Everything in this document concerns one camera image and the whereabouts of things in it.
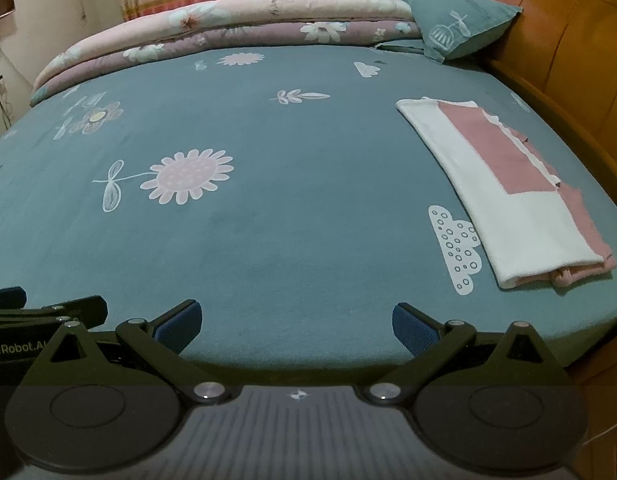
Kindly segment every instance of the pink daisy print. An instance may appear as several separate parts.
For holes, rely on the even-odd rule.
[[[189,195],[197,200],[205,190],[215,191],[218,188],[212,181],[229,179],[226,173],[234,168],[226,163],[233,160],[233,157],[224,156],[225,153],[224,150],[215,153],[212,149],[201,153],[199,150],[191,150],[186,156],[179,152],[175,153],[174,158],[164,157],[162,164],[150,167],[157,176],[140,187],[152,189],[148,197],[151,200],[159,198],[160,204],[169,203],[173,196],[179,205],[185,204]]]

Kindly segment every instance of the blue gripper pad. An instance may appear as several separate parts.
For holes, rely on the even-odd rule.
[[[180,354],[202,328],[202,306],[196,301],[155,330],[154,339]]]
[[[393,309],[393,334],[417,357],[440,340],[439,332],[400,305]]]

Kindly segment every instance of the fitted bed sheet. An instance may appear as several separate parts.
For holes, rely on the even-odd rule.
[[[182,355],[218,367],[402,364],[411,356],[391,328],[400,301],[483,332],[527,320],[570,364],[617,320],[617,268],[566,289],[501,290],[477,246],[482,269],[458,294],[429,207],[469,218],[395,106],[423,96],[475,101],[527,135],[583,191],[617,258],[615,205],[550,127],[476,66],[358,46],[227,48],[87,81],[0,139],[0,288],[22,286],[35,307],[102,295],[109,317],[98,330],[193,298],[204,324]],[[82,117],[95,108],[93,126]],[[176,153],[208,149],[230,178],[193,200],[206,166],[168,167]],[[197,190],[150,200],[160,189],[144,183],[160,171]]]

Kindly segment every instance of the folded towel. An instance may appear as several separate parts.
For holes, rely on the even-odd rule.
[[[568,286],[617,266],[586,211],[528,142],[474,102],[401,100],[446,172],[501,288],[534,280]]]

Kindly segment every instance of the floral comforter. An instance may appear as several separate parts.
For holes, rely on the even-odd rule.
[[[401,0],[217,0],[143,16],[80,41],[38,76],[31,105],[135,64],[214,48],[371,45],[421,38]]]

